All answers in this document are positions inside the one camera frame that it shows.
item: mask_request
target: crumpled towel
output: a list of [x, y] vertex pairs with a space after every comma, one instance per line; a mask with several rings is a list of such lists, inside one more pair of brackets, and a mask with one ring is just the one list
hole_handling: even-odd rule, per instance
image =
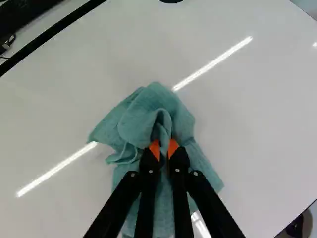
[[[191, 169], [202, 171], [215, 191], [219, 192], [223, 183], [194, 140], [194, 123], [194, 117], [176, 94], [155, 82], [137, 89], [113, 108], [90, 134], [89, 142], [104, 143], [116, 151], [106, 158], [107, 163], [117, 164], [113, 172], [114, 189], [127, 171], [138, 171], [142, 151], [152, 140], [159, 138], [161, 152], [166, 156], [172, 136], [186, 148]], [[130, 237], [134, 235], [139, 199], [133, 203], [121, 230]], [[189, 204], [191, 212], [197, 210], [190, 197]], [[172, 234], [173, 200], [165, 163], [156, 191], [153, 237], [169, 237]]]

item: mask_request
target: teal towel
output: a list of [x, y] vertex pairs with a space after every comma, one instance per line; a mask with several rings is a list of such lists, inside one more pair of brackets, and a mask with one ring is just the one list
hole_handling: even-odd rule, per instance
[[[129, 170], [137, 170], [142, 151], [150, 142], [159, 138], [161, 152], [166, 156], [171, 135], [186, 148], [191, 169], [200, 170], [213, 188], [219, 192], [223, 187], [217, 173], [194, 140], [195, 119], [179, 98], [159, 83], [141, 87], [119, 103], [96, 126], [89, 135], [89, 142], [110, 145], [116, 153], [106, 158], [116, 163], [113, 172], [113, 188]], [[189, 197], [191, 212], [197, 210]], [[139, 198], [134, 202], [123, 225], [122, 233], [133, 237], [138, 213]], [[162, 168], [155, 201], [154, 237], [174, 234], [172, 190], [167, 177], [166, 163]]]

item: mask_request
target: white table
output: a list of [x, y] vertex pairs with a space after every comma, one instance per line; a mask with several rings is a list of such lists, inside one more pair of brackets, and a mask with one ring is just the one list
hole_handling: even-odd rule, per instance
[[103, 3], [0, 79], [3, 237], [81, 237], [110, 195], [111, 148], [17, 191], [137, 87], [172, 88], [205, 65], [177, 94], [246, 237], [275, 236], [317, 198], [315, 41], [317, 23], [287, 0]]

